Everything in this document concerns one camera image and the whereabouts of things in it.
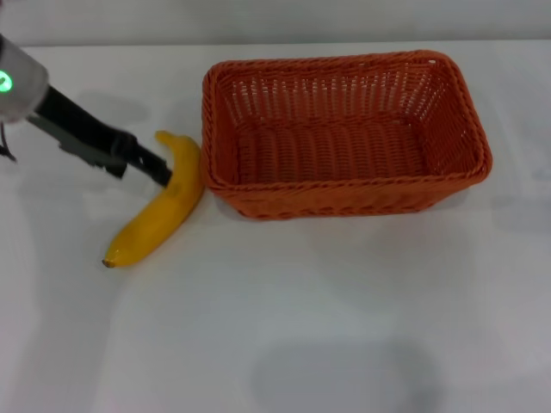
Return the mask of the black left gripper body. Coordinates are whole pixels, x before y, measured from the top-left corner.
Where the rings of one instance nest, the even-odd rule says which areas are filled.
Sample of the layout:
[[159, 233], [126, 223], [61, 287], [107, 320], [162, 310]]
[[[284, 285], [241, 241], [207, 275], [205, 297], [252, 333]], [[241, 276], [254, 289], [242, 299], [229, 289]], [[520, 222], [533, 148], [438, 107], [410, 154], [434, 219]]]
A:
[[130, 134], [99, 121], [71, 99], [49, 86], [34, 111], [77, 142], [99, 151], [113, 151], [115, 145], [127, 145]]

